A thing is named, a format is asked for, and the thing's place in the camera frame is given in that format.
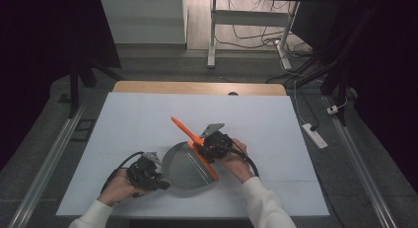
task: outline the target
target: white tabletop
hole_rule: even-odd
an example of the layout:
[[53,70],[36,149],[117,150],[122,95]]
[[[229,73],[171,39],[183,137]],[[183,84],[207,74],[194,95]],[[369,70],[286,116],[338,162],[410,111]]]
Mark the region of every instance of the white tabletop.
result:
[[[200,134],[223,122],[223,133],[247,144],[265,186],[291,216],[328,215],[301,128],[289,97],[110,93],[57,215],[84,214],[108,175],[137,151],[158,152],[189,140],[171,121]],[[129,218],[244,218],[241,184],[214,165],[209,186],[170,187],[119,203],[112,215]]]

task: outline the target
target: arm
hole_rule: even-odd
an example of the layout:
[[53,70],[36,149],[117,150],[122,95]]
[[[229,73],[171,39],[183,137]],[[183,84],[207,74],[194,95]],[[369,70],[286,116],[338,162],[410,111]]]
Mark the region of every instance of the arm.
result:
[[113,211],[112,207],[136,192],[148,193],[147,190],[132,186],[126,176],[126,169],[120,169],[104,192],[93,201],[87,212],[79,219],[74,220],[69,228],[104,228]]
[[[234,139],[236,149],[246,154],[246,145]],[[294,228],[290,216],[280,205],[277,195],[264,187],[249,169],[249,164],[240,156],[229,153],[220,163],[243,184],[248,217],[255,228]]]

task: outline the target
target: floor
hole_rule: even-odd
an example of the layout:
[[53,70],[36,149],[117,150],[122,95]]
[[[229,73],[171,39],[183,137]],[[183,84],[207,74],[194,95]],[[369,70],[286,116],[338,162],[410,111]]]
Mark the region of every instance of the floor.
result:
[[[217,0],[216,4],[217,10],[233,11],[287,13],[289,8],[289,2],[287,1],[273,2],[269,0]],[[187,49],[208,49],[211,0],[187,0],[187,6]],[[280,38],[283,30],[283,28],[274,27],[217,25],[215,37],[218,42],[216,48],[222,50],[272,51],[275,49],[272,44],[273,40]],[[292,45],[300,42],[302,41],[295,36],[288,37],[288,43]]]
[[[242,35],[258,34],[259,29],[256,28],[253,33],[243,33]],[[255,40],[249,44],[257,44],[258,41]],[[262,51],[245,52],[242,49],[220,48],[222,51],[217,52],[216,68],[209,70],[206,68],[207,51],[204,50],[207,41],[201,43],[200,46],[198,43],[194,44],[195,47],[188,45],[189,50],[176,47],[160,49],[150,46],[147,48],[120,46],[118,53],[122,69],[114,71],[125,79],[143,81],[265,83],[267,79],[282,76],[269,83],[283,84],[290,77],[289,75],[285,76],[281,70],[277,60],[277,52],[269,50],[268,47]],[[307,59],[291,58],[290,60],[296,69]],[[80,118],[83,122],[97,120],[106,94],[111,91],[115,83],[113,79],[100,71],[95,70],[95,75],[98,79],[96,87],[80,86],[82,102],[86,102],[86,108]],[[371,200],[365,193],[352,162],[347,157],[347,151],[338,136],[332,117],[329,117],[324,111],[325,104],[318,90],[321,80],[313,81],[296,92],[290,87],[287,92],[294,102],[294,106],[298,104],[299,112],[295,113],[299,114],[304,121],[320,122],[317,131],[329,144],[328,149],[317,150],[304,135],[331,215],[316,218],[295,217],[295,223],[298,227],[310,228],[382,227],[375,215]],[[0,174],[0,227],[6,227],[10,223],[67,120],[69,78],[64,77],[56,81],[51,86],[50,93],[50,99],[34,127]],[[379,141],[358,117],[353,108],[354,101],[355,98],[349,98],[346,106],[347,128],[352,133],[351,135],[382,193],[397,227],[417,227],[418,195],[406,182]],[[81,126],[71,134],[72,139],[65,147],[27,227],[68,227],[71,223],[73,217],[57,217],[55,212],[84,152],[88,136]],[[156,227],[157,224],[159,227],[173,227],[167,222],[142,223],[143,227]],[[129,221],[117,217],[110,218],[107,223],[107,227],[128,226]]]

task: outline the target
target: dark background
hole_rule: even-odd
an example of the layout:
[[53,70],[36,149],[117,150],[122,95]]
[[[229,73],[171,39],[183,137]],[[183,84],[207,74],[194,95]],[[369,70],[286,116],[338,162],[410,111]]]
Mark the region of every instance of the dark background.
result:
[[1,168],[41,113],[51,84],[73,64],[88,66],[86,57],[120,67],[101,0],[0,0]]
[[[349,85],[359,95],[359,115],[418,190],[415,1],[383,0],[347,67]],[[336,20],[351,15],[341,10]],[[342,21],[334,35],[344,29]],[[0,0],[2,168],[42,111],[52,82],[85,56],[118,65],[100,0]]]

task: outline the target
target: black cable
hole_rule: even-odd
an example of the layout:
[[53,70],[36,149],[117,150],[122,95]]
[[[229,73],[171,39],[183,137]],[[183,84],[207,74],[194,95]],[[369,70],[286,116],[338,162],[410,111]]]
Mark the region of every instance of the black cable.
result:
[[302,42],[300,42],[300,43],[295,44],[295,45],[293,46],[293,51],[295,51],[296,46],[301,45],[301,44],[304,44],[304,43],[306,43],[306,42],[302,41]]
[[132,157],[137,156],[137,155],[142,155],[144,154],[144,152],[140,151],[140,152],[135,152],[134,154],[130,155],[128,158],[126,158],[119,167],[117,167],[116,170],[119,170],[120,168],[122,168],[123,165],[125,165],[126,162],[128,162],[130,159],[132,159]]
[[222,79],[222,80],[225,80],[225,81],[227,81],[227,82],[229,82],[229,83],[236,83],[236,82],[234,82],[234,81],[232,81],[232,80],[230,80],[230,79],[228,79],[228,78],[226,78],[226,77],[223,77],[223,76],[221,76],[221,75],[219,75],[219,74],[217,74],[216,72],[215,72],[215,70],[210,70],[210,72],[211,73],[213,73],[215,76],[217,76],[218,78],[220,78],[220,79]]
[[311,56],[313,56],[311,52],[307,52],[307,51],[295,51],[295,46],[293,47],[294,50],[291,50],[290,47],[289,47],[289,44],[286,42],[287,54],[291,55],[294,58],[311,57]]
[[142,152],[142,151],[135,152],[134,154],[130,155],[116,169],[114,169],[113,172],[111,172],[110,176],[108,176],[107,180],[104,182],[104,185],[103,185],[102,190],[101,190],[101,194],[102,194],[102,192],[104,192],[105,188],[110,183],[110,181],[117,175],[117,172],[120,169],[123,168],[123,165],[125,165],[125,163],[128,162],[130,159],[132,159],[134,156],[137,156],[137,155],[140,155],[140,154],[142,155],[142,154],[144,154],[144,152]]
[[[250,11],[254,10],[255,8],[257,8],[257,7],[259,6],[259,4],[261,3],[261,1],[262,1],[262,0],[258,0],[258,1],[255,3],[257,6],[256,6],[256,7],[254,7],[254,8],[252,8]],[[228,8],[229,8],[229,10],[232,10],[232,9],[231,9],[231,5],[233,6],[234,10],[237,10],[237,8],[236,8],[236,7],[235,7],[235,5],[232,3],[232,1],[231,1],[231,0],[228,0]],[[272,3],[272,7],[271,7],[271,9],[270,9],[270,12],[273,10],[273,7],[274,7],[274,2]],[[266,32],[266,30],[267,30],[267,27],[265,27],[265,28],[264,28],[264,32],[263,32],[263,34],[261,34],[261,35],[249,36],[249,37],[240,37],[240,36],[237,34],[237,31],[236,31],[236,29],[235,29],[235,25],[232,25],[232,27],[233,27],[233,32],[234,32],[234,35],[235,35],[235,37],[236,37],[236,38],[240,38],[240,39],[248,39],[248,38],[261,38],[261,42],[263,43],[263,45],[259,45],[259,46],[250,46],[250,47],[248,47],[248,46],[238,45],[238,44],[231,43],[231,42],[220,42],[220,41],[219,41],[219,43],[231,44],[231,45],[235,45],[235,46],[238,46],[238,47],[244,47],[244,48],[256,48],[256,47],[262,47],[262,46],[266,46],[266,45],[267,45],[267,46],[273,46],[273,44],[269,45],[269,43],[270,43],[270,42],[272,42],[272,41],[277,40],[277,38],[268,38],[268,39],[263,39],[263,38],[264,38],[265,36],[272,36],[272,35],[278,35],[278,34],[283,33],[283,31],[280,31],[280,32],[276,32],[276,33],[266,34],[265,32]]]
[[295,71],[293,71],[293,72],[286,72],[286,73],[284,73],[284,74],[281,74],[281,75],[278,75],[278,76],[275,76],[275,77],[271,77],[271,78],[269,78],[269,79],[267,79],[264,83],[265,84],[268,84],[271,80],[274,80],[274,79],[278,79],[278,78],[282,78],[282,77],[285,77],[285,76],[288,76],[288,75],[292,75],[293,73],[295,73],[295,74],[298,74],[298,73],[300,73],[299,71],[301,71],[301,69],[302,68],[308,68],[309,66],[311,66],[313,63],[312,63],[312,61],[313,61],[314,59],[313,58],[310,58],[310,59],[308,59],[306,62],[304,62],[298,69],[296,69]]
[[273,7],[274,7],[274,9],[281,9],[281,8],[283,8],[286,4],[288,4],[289,3],[289,1],[286,1],[282,6],[280,6],[280,7],[278,7],[278,8],[276,8],[276,6],[274,6],[274,2],[275,1],[273,1]]
[[[270,13],[273,11],[273,7],[274,7],[274,2],[271,4],[271,7],[270,7]],[[264,27],[264,31],[262,32],[262,35],[261,35],[261,42],[263,43],[263,44],[266,44],[265,42],[264,42],[264,40],[263,40],[263,38],[264,38],[264,34],[265,34],[265,32],[267,31],[267,26],[266,27]]]
[[239,44],[232,43],[232,42],[222,42],[222,41],[219,41],[219,40],[216,38],[216,36],[215,36],[215,40],[216,40],[217,42],[219,42],[219,43],[230,44],[230,45],[234,45],[234,46],[237,46],[237,47],[243,47],[243,48],[258,48],[258,47],[263,47],[263,46],[264,46],[264,44],[261,44],[261,45],[256,45],[256,46],[243,46],[243,45],[239,45]]
[[262,43],[263,43],[265,46],[274,46],[274,45],[276,45],[276,44],[274,43],[274,41],[275,41],[275,40],[278,40],[278,39],[280,39],[280,38],[266,38],[266,39],[261,39],[261,40],[262,40]]
[[311,128],[311,131],[314,131],[315,129],[317,129],[319,127],[320,121],[319,121],[319,119],[317,119],[316,114],[314,113],[313,108],[311,107],[310,103],[308,102],[307,98],[305,97],[304,91],[302,91],[302,88],[301,88],[301,93],[302,93],[302,97],[304,98],[305,102],[308,105],[308,108],[310,109],[311,114],[314,117],[314,120],[316,121],[316,124],[313,125],[312,128]]
[[239,148],[240,148],[241,151],[239,151],[237,149],[234,149],[232,147],[224,146],[224,145],[217,145],[216,147],[222,147],[222,148],[228,150],[229,152],[232,152],[232,153],[235,153],[235,154],[239,155],[241,158],[243,158],[245,161],[247,161],[249,163],[249,165],[252,167],[252,171],[254,172],[254,175],[257,176],[257,177],[260,177],[260,175],[258,174],[257,167],[255,166],[254,162],[243,152],[243,150],[240,147]]
[[[308,70],[308,68],[309,68],[312,64],[314,64],[315,62],[316,62],[316,59],[313,59],[312,61],[310,61],[308,65],[304,66],[304,68],[303,68],[303,69],[301,69],[301,70],[299,70],[299,71],[298,71],[298,74],[299,74],[299,75],[294,74],[292,77],[290,77],[288,80],[286,80],[286,81],[283,83],[283,86],[284,86],[286,89],[289,89],[289,88],[291,88],[291,87],[292,87],[291,85],[289,85],[289,83],[293,85],[293,82],[295,82],[295,81],[296,81],[297,79],[299,79],[301,76],[303,76],[303,77],[307,77],[308,75],[302,75],[302,73],[304,73],[305,71],[307,71],[307,70]],[[316,67],[314,70],[312,70],[312,71],[311,71],[311,73],[315,72],[317,69],[319,69],[319,67]]]
[[257,0],[257,1],[254,3],[254,5],[256,5],[256,6],[255,6],[255,7],[253,7],[250,11],[252,11],[252,10],[254,10],[254,9],[258,8],[258,7],[260,6],[261,1],[262,1],[262,0]]
[[243,152],[244,153],[244,151],[241,149],[241,147],[237,144],[237,142],[235,142],[234,140],[233,140],[233,143],[234,143],[234,145],[236,145],[237,147],[238,147],[238,149],[240,149],[240,151],[241,152]]
[[310,59],[308,59],[301,67],[299,67],[297,70],[295,70],[294,72],[292,72],[292,73],[295,73],[295,74],[293,74],[292,77],[290,77],[288,80],[286,80],[283,83],[283,86],[285,88],[289,88],[288,83],[290,81],[292,81],[292,82],[295,81],[298,77],[301,77],[302,73],[305,72],[315,62],[316,62],[316,59],[314,59],[312,57]]

